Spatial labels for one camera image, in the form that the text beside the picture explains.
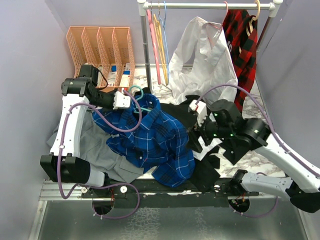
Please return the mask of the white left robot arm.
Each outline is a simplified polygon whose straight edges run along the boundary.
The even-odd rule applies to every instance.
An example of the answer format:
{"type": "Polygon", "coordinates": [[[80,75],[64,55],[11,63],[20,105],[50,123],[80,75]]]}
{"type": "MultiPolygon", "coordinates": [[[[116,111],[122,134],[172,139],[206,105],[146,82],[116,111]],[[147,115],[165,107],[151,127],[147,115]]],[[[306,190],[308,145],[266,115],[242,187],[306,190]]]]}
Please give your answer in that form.
{"type": "Polygon", "coordinates": [[[97,196],[106,197],[111,190],[107,175],[80,156],[80,139],[88,105],[112,110],[115,93],[100,91],[99,69],[83,64],[75,78],[61,84],[62,113],[53,146],[40,158],[40,166],[53,182],[93,186],[97,196]]]}

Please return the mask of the blue plaid shirt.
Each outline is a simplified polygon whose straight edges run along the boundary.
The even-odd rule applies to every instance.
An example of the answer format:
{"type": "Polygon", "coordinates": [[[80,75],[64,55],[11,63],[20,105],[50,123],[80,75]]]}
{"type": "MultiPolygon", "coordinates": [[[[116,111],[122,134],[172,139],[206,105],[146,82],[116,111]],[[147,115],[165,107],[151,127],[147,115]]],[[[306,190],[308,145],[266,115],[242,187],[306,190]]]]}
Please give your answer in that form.
{"type": "Polygon", "coordinates": [[[106,144],[113,152],[145,172],[155,168],[155,180],[177,187],[191,178],[196,166],[193,152],[187,148],[187,130],[179,120],[162,111],[156,96],[145,93],[137,102],[144,108],[141,120],[133,103],[124,110],[100,109],[92,114],[93,121],[111,135],[106,144]]]}

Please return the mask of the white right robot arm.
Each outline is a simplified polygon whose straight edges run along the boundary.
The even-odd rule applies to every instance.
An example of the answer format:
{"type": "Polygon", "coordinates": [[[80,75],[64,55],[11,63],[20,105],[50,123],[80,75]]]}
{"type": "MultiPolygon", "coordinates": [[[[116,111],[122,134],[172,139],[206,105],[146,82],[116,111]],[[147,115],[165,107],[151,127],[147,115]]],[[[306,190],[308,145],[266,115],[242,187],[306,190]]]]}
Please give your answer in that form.
{"type": "Polygon", "coordinates": [[[258,153],[280,168],[286,177],[259,175],[239,169],[227,184],[235,196],[259,192],[288,199],[296,208],[315,213],[320,209],[320,169],[285,144],[271,124],[259,118],[242,117],[236,105],[226,99],[214,102],[207,114],[204,102],[193,100],[189,112],[196,121],[188,129],[187,146],[202,154],[205,147],[224,149],[223,156],[235,165],[249,151],[258,153]]]}

